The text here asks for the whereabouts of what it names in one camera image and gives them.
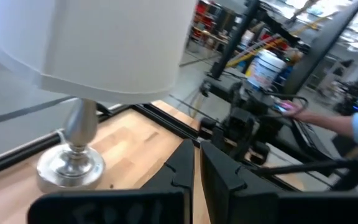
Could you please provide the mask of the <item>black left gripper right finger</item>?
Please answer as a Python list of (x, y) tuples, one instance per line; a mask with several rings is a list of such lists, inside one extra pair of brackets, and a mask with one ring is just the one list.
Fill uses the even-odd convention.
[(200, 144), (201, 181), (211, 224), (276, 224), (278, 187), (209, 142)]

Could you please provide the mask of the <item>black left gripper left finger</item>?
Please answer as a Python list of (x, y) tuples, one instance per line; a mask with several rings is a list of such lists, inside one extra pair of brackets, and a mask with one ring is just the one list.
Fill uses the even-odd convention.
[(165, 197), (145, 210), (146, 224), (193, 224), (194, 145), (185, 139), (143, 186)]

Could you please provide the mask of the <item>person's forearm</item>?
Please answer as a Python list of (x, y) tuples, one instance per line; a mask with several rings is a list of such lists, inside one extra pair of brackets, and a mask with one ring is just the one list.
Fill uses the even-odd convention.
[(297, 119), (347, 136), (358, 143), (358, 113), (352, 116), (326, 116), (307, 111), (298, 115)]

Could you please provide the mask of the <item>smartphone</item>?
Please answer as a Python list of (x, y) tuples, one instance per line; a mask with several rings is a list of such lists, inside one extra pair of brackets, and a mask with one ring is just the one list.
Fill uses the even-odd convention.
[(291, 103), (281, 101), (279, 103), (275, 103), (273, 105), (273, 109), (281, 113), (286, 113), (288, 111), (291, 111), (293, 109), (293, 106)]

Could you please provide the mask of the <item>person's hand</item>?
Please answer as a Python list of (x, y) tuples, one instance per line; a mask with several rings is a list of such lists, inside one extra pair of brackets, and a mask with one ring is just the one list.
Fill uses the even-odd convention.
[(305, 107), (302, 106), (302, 105), (299, 105), (297, 103), (294, 103), (292, 101), (284, 101), (284, 102), (288, 102), (288, 103), (291, 103), (292, 106), (293, 106), (293, 109), (291, 111), (288, 111), (286, 113), (282, 113), (284, 116), (287, 116), (287, 117), (291, 117), (291, 118), (294, 118), (294, 119), (298, 119), (302, 113), (305, 111)]

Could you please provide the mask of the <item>white canister blue label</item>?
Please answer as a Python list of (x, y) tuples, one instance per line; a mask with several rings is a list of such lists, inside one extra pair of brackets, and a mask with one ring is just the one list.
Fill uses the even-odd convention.
[(263, 49), (253, 59), (246, 71), (247, 81), (257, 88), (268, 88), (285, 67), (286, 62), (273, 52)]

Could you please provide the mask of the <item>table lamp white shade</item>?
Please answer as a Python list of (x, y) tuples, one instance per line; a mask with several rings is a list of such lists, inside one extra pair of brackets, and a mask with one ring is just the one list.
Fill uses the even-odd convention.
[(61, 143), (37, 163), (42, 192), (95, 189), (99, 102), (149, 103), (175, 86), (197, 0), (0, 0), (0, 63), (77, 98)]

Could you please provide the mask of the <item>black aluminium table frame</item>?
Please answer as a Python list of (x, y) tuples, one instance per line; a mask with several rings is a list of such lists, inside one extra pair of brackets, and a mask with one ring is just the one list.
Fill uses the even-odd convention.
[[(162, 101), (145, 105), (115, 105), (108, 109), (107, 112), (100, 114), (98, 121), (102, 123), (125, 110), (135, 110), (171, 133), (183, 139), (191, 139), (196, 147), (199, 146), (196, 130), (185, 124), (184, 121), (174, 117), (179, 111)], [(35, 168), (28, 162), (29, 158), (40, 153), (42, 154), (45, 151), (48, 152), (50, 149), (58, 146), (67, 148), (65, 138), (61, 137), (60, 133), (60, 130), (54, 131), (4, 154), (0, 154), (0, 178), (4, 176), (12, 177), (14, 170), (26, 167), (30, 169), (30, 175), (37, 175)]]

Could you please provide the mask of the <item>black stand post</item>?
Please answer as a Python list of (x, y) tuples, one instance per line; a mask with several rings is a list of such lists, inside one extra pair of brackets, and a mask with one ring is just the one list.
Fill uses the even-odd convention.
[(241, 38), (249, 28), (252, 20), (259, 10), (260, 0), (250, 0), (250, 4), (247, 7), (245, 13), (243, 13), (242, 21), (237, 26), (237, 30), (234, 35), (231, 37), (229, 43), (226, 45), (222, 57), (217, 65), (214, 65), (211, 70), (211, 77), (215, 80), (219, 80), (223, 70), (226, 67), (226, 64), (233, 55), (237, 45), (241, 42)]
[(340, 35), (358, 13), (358, 0), (338, 12), (327, 24), (323, 26), (319, 34), (310, 44), (310, 51), (294, 67), (289, 74), (283, 93), (295, 95), (307, 81), (315, 67), (332, 49)]

